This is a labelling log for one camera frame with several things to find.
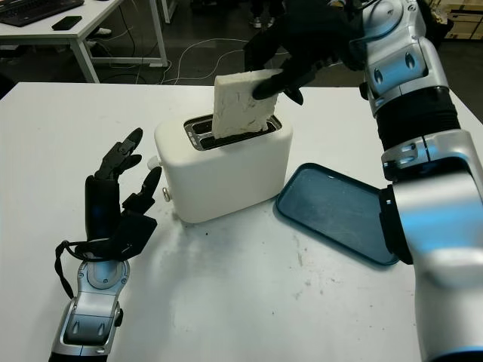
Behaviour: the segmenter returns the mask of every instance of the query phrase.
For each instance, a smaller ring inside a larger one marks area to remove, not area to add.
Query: desk
[[[165,43],[163,41],[161,24],[159,22],[156,0],[149,0],[156,39],[158,41],[159,58],[154,57],[98,57],[93,58],[85,45],[86,37],[106,19],[124,0],[85,0],[82,6],[56,14],[47,19],[23,26],[21,28],[0,23],[0,44],[67,44],[74,52],[75,58],[86,81],[99,83],[92,63],[149,63],[168,66]],[[66,16],[80,15],[82,20],[66,31],[54,31],[51,27]]]
[[[385,187],[376,121],[358,89],[302,93],[303,106],[281,95],[276,107],[294,126],[287,178],[317,162]],[[481,124],[453,99],[482,156]],[[110,146],[144,129],[143,161],[120,177],[124,200],[156,155],[156,125],[212,107],[212,87],[128,84],[20,83],[0,101],[2,360],[47,360],[68,302],[54,248],[85,239],[85,177]],[[131,260],[109,360],[419,360],[411,266],[378,268],[299,232],[274,216],[273,200],[188,225],[161,189],[155,199],[158,228]],[[78,265],[64,258],[72,285]]]

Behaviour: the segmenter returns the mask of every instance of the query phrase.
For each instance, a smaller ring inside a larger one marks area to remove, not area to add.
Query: cardboard box
[[[483,0],[436,0],[433,7],[451,10],[483,11]]]
[[[483,23],[481,23],[475,31],[475,34],[471,37],[474,40],[483,40]]]
[[[471,23],[480,23],[483,15],[480,14],[461,14],[461,13],[449,13],[448,19],[453,20],[455,23],[460,21],[469,21]]]
[[[454,23],[453,29],[446,35],[446,38],[452,39],[470,39],[476,31],[478,23],[470,21],[457,21]]]

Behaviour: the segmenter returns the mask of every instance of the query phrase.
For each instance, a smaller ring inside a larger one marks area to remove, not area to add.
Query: toaster slot
[[[226,146],[231,143],[237,143],[250,138],[262,136],[264,134],[275,132],[281,128],[280,121],[272,116],[267,122],[267,130],[260,132],[247,132],[243,134],[237,134],[235,136],[229,136],[224,138],[215,139],[212,134],[213,115],[206,115],[204,117],[195,118],[187,121],[184,124],[186,135],[188,136],[193,147],[199,151],[206,151],[209,149],[215,149],[217,147]]]
[[[213,136],[209,136],[209,137],[200,139],[200,143],[203,149],[215,149],[217,147],[229,145],[230,143],[237,143],[240,141],[248,140],[250,138],[261,136],[262,134],[267,134],[276,130],[272,122],[267,122],[266,124],[268,126],[268,130],[262,130],[260,132],[247,132],[247,133],[237,134],[235,136],[228,136],[228,137],[219,138],[219,139],[216,139]]]

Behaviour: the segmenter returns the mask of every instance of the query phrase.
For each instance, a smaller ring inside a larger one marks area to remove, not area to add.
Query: toaster
[[[163,189],[185,222],[204,222],[277,195],[283,188],[292,127],[272,116],[267,129],[215,139],[213,115],[171,120],[155,130],[168,181]]]

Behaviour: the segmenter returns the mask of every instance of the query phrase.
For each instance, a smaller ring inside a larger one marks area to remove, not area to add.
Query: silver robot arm
[[[416,275],[423,361],[483,360],[483,169],[414,0],[364,9],[366,93],[385,152],[388,248]]]
[[[119,206],[118,177],[141,161],[141,156],[132,152],[142,135],[137,128],[124,142],[117,142],[104,156],[100,169],[86,179],[87,241],[63,241],[55,250],[55,270],[71,300],[54,338],[49,362],[105,361],[111,352],[115,330],[124,315],[118,297],[129,279],[128,259],[141,253],[157,225],[144,213],[154,204],[160,167],[151,170],[139,193],[122,203],[122,212]],[[63,276],[60,256],[64,250],[82,260],[76,296]]]

